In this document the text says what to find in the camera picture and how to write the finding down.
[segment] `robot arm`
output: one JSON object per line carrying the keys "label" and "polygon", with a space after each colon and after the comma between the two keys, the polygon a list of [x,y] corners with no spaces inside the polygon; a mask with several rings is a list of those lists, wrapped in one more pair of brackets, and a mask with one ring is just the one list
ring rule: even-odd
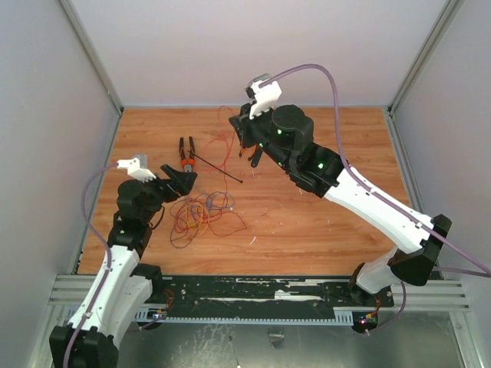
{"label": "robot arm", "polygon": [[[425,224],[446,236],[450,220],[442,215],[431,218],[409,209],[351,167],[353,174],[372,190],[368,192],[361,187],[337,153],[314,143],[314,122],[299,107],[285,105],[273,110],[281,89],[278,82],[260,87],[269,78],[265,74],[249,84],[245,91],[250,102],[241,107],[239,115],[229,120],[242,148],[256,148],[250,158],[252,167],[258,165],[262,153],[265,153],[285,170],[296,186],[344,206],[394,242],[392,251],[371,263],[361,264],[355,270],[349,287],[356,301],[361,303],[381,288],[398,281],[425,285],[442,242],[430,236],[421,225]],[[374,192],[410,212],[420,222],[415,225],[376,198]]]}
{"label": "robot arm", "polygon": [[[49,340],[56,368],[63,367],[67,349],[71,349],[70,367],[116,367],[120,342],[138,308],[147,300],[162,301],[160,267],[139,264],[152,234],[150,220],[158,211],[164,211],[163,203],[189,194],[197,174],[181,173],[163,165],[161,169],[169,179],[161,179],[146,169],[143,156],[120,160],[117,167],[126,169],[135,179],[118,188],[118,211],[107,242],[111,249],[110,270],[107,272],[106,254],[81,307],[66,327],[53,329]],[[89,307],[95,294],[95,303]],[[70,347],[75,333],[76,340]]]}

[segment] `cable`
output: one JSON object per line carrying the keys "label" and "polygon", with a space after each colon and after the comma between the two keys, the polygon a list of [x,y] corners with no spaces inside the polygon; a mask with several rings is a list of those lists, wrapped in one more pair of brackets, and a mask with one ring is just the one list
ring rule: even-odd
{"label": "cable", "polygon": [[404,308],[406,307],[406,301],[407,301],[406,285],[404,285],[404,282],[401,282],[400,286],[402,287],[402,302],[400,303],[400,308],[397,311],[396,315],[393,316],[390,320],[388,320],[385,324],[382,324],[378,327],[375,327],[373,330],[367,331],[365,336],[368,337],[373,332],[380,331],[380,330],[386,328],[387,326],[391,325],[393,322],[395,322],[401,316],[402,312],[404,312]]}
{"label": "cable", "polygon": [[370,312],[365,316],[365,318],[370,319],[372,318],[375,314],[378,314],[378,311],[381,309],[381,297],[378,295],[375,296],[375,301],[377,302],[376,309],[373,312]]}
{"label": "cable", "polygon": [[[186,248],[194,239],[204,234],[207,229],[220,238],[247,229],[247,225],[240,215],[232,212],[234,204],[235,199],[231,194],[219,191],[211,194],[201,193],[197,197],[181,199],[174,203],[170,207],[170,215],[174,217],[174,226],[170,233],[170,244],[174,248]],[[227,234],[218,234],[214,230],[212,223],[220,220],[226,214],[233,214],[238,217],[243,227]],[[185,237],[188,237],[189,240],[184,245],[178,245],[176,243],[176,241]]]}
{"label": "cable", "polygon": [[465,274],[471,274],[472,272],[473,275],[475,276],[480,276],[480,277],[485,277],[485,278],[491,278],[491,269],[488,268],[484,263],[479,261],[478,259],[474,258],[471,255],[468,255],[466,252],[462,251],[460,248],[458,248],[456,245],[454,245],[452,242],[450,242],[448,239],[443,237],[442,235],[438,234],[435,232],[433,229],[429,228],[425,224],[421,224],[420,221],[412,216],[409,212],[406,212],[404,209],[399,207],[398,205],[392,203],[390,200],[386,199],[377,191],[372,192],[372,188],[365,184],[361,179],[359,179],[356,174],[351,170],[351,166],[346,160],[346,155],[344,154],[344,149],[343,145],[341,142],[341,123],[339,119],[339,101],[338,101],[338,89],[336,87],[336,83],[334,82],[334,78],[332,77],[331,73],[325,68],[322,67],[321,65],[318,64],[303,64],[299,65],[297,67],[293,67],[291,69],[288,69],[287,71],[283,71],[280,74],[275,75],[271,79],[268,79],[264,82],[262,82],[259,87],[262,88],[268,84],[271,84],[275,81],[279,81],[283,77],[286,77],[287,75],[290,75],[292,73],[295,73],[297,71],[303,71],[305,69],[316,69],[318,71],[321,71],[324,73],[324,75],[329,79],[329,82],[331,83],[331,89],[332,89],[332,96],[333,96],[333,101],[334,101],[334,129],[336,132],[336,140],[338,142],[338,151],[339,151],[339,156],[341,157],[341,161],[343,162],[343,166],[346,169],[347,173],[353,178],[353,180],[361,186],[363,189],[365,189],[367,192],[371,193],[373,196],[376,198],[380,199],[383,203],[386,205],[389,205],[392,209],[395,209],[398,211],[401,215],[406,216],[410,221],[412,221],[416,226],[420,226],[425,232],[428,232],[430,235],[432,235],[434,238],[438,239],[448,247],[450,247],[453,251],[455,251],[458,255],[464,257],[467,261],[471,262],[478,268],[480,268],[483,273],[480,272],[475,272],[475,271],[469,271],[469,270],[458,270],[458,272],[465,273]]}
{"label": "cable", "polygon": [[90,313],[92,311],[92,307],[94,306],[97,297],[101,293],[102,287],[104,286],[104,283],[106,282],[107,276],[109,275],[110,272],[110,266],[112,264],[112,257],[110,253],[110,248],[109,244],[106,242],[106,240],[103,238],[103,236],[95,229],[95,227],[91,224],[91,220],[88,218],[87,212],[85,210],[85,197],[87,195],[87,191],[89,189],[90,184],[98,177],[104,174],[106,171],[109,169],[116,167],[117,163],[113,163],[112,165],[105,166],[104,168],[100,169],[97,171],[95,174],[93,174],[89,180],[85,183],[84,189],[82,190],[82,197],[81,197],[81,211],[82,211],[82,217],[84,218],[85,223],[87,224],[87,227],[94,233],[94,235],[101,241],[101,243],[104,246],[104,250],[106,252],[106,259],[107,259],[107,267],[102,275],[101,282],[99,282],[99,285],[96,287],[96,290],[94,292],[94,295],[92,296],[91,300],[89,301],[89,304],[87,306],[87,309],[85,310],[84,316],[80,319],[80,323],[78,326],[75,328],[75,331],[72,333],[70,340],[68,341],[67,349],[64,352],[63,356],[63,368],[68,368],[68,362],[70,361],[70,353],[71,349],[73,348],[75,344],[75,340],[77,339],[78,334],[80,333],[82,327],[84,326],[85,321],[87,320],[86,314]]}
{"label": "cable", "polygon": [[157,221],[157,223],[155,225],[151,225],[150,224],[150,230],[155,230],[156,228],[159,227],[160,223],[162,222],[163,220],[163,212],[164,212],[164,209],[163,209],[163,206],[160,206],[160,218],[159,218],[159,221]]}
{"label": "cable", "polygon": [[222,109],[228,109],[232,115],[233,115],[233,110],[230,108],[230,107],[227,107],[227,106],[220,106],[219,109],[218,109],[218,113],[217,113],[217,119],[219,121],[219,124],[221,126],[221,132],[220,134],[214,138],[213,140],[210,140],[204,147],[203,147],[203,153],[202,153],[202,156],[205,156],[205,152],[206,150],[208,149],[208,146],[214,142],[224,142],[225,143],[225,146],[226,146],[226,155],[225,155],[225,158],[223,159],[222,163],[219,164],[219,165],[215,165],[215,168],[213,169],[201,169],[202,171],[206,172],[206,173],[213,173],[216,171],[216,169],[218,168],[223,168],[223,171],[226,171],[226,164],[227,164],[227,161],[229,160],[229,157],[230,157],[230,154],[232,153],[232,146],[234,144],[234,141],[235,141],[235,138],[236,138],[236,132],[234,130],[232,130],[232,142],[229,144],[229,141],[227,140],[226,138],[226,135],[224,134],[223,132],[223,127],[224,127],[224,124],[223,122],[221,121],[220,119],[220,112]]}

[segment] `metal floor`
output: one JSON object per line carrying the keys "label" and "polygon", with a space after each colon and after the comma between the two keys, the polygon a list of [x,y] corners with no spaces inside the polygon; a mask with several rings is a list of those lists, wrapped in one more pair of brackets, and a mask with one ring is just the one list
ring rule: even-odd
{"label": "metal floor", "polygon": [[[386,312],[381,319],[389,316]],[[350,327],[283,329],[283,347],[273,349],[266,325],[165,324],[127,333],[118,367],[236,368],[236,356],[242,368],[463,366],[448,314],[408,312],[371,337],[355,334]]]}

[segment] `wooden table surface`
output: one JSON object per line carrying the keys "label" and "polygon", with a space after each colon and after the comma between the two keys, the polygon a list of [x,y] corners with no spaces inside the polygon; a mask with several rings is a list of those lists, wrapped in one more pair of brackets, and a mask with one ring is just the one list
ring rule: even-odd
{"label": "wooden table surface", "polygon": [[[305,113],[315,121],[315,142],[337,151],[333,110],[306,108]],[[110,161],[146,153],[149,168],[156,173],[161,173],[164,163],[180,169],[179,138],[186,137],[188,144],[187,137],[192,135],[197,154],[221,163],[226,153],[223,142],[203,150],[220,133],[232,140],[231,112],[222,109],[220,115],[221,123],[217,110],[125,110]],[[350,162],[374,184],[408,203],[381,110],[341,109],[341,135]],[[228,237],[206,231],[187,248],[176,249],[170,244],[173,218],[167,204],[166,216],[153,232],[142,262],[159,265],[166,274],[351,274],[361,262],[392,248],[385,235],[347,209],[299,190],[266,155],[252,169],[238,153],[235,138],[227,171],[244,183],[229,179],[228,186],[236,200],[233,211],[247,229]],[[205,170],[209,167],[198,160],[192,194],[223,191],[223,175]],[[122,170],[112,169],[106,175],[94,214],[94,225],[104,236],[117,211],[117,187],[127,179]],[[213,229],[226,234],[241,226],[236,216],[224,215]],[[90,234],[78,272],[97,272],[103,253]]]}

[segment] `orange pliers handle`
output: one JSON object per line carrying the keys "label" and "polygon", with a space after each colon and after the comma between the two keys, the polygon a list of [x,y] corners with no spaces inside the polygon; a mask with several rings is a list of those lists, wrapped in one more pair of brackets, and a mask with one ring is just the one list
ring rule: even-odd
{"label": "orange pliers handle", "polygon": [[194,153],[196,152],[196,148],[194,146],[193,138],[189,137],[189,159],[186,158],[186,153],[184,152],[184,138],[180,137],[179,139],[179,155],[181,156],[181,166],[184,168],[185,172],[192,172],[193,166],[195,163]]}

